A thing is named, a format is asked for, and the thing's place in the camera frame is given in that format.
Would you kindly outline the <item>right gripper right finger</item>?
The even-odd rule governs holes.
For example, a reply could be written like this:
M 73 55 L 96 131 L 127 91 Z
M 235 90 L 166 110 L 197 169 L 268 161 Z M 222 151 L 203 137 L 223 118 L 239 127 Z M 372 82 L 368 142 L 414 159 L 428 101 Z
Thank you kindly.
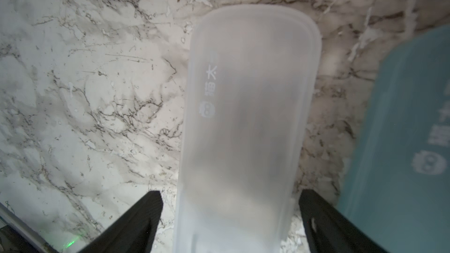
M 301 192 L 299 207 L 310 252 L 385 252 L 314 190 Z

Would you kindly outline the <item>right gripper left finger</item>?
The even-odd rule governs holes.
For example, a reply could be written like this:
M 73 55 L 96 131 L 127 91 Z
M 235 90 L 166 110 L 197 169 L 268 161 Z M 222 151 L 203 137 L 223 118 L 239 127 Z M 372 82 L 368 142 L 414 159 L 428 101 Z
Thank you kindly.
M 161 192 L 148 192 L 81 252 L 151 252 L 163 206 Z

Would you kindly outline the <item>teal pencil case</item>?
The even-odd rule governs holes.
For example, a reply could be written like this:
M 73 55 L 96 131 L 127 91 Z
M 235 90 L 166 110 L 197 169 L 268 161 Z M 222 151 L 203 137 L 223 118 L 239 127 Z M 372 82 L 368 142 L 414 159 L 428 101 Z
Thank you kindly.
M 450 250 L 450 27 L 381 62 L 337 209 L 390 253 Z

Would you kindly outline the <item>clear pencil case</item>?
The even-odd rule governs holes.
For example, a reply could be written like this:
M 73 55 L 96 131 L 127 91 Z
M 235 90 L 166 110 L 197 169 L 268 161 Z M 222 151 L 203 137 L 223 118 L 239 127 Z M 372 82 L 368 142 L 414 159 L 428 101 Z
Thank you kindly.
M 280 251 L 321 52 L 317 24 L 279 5 L 222 7 L 195 27 L 174 252 Z

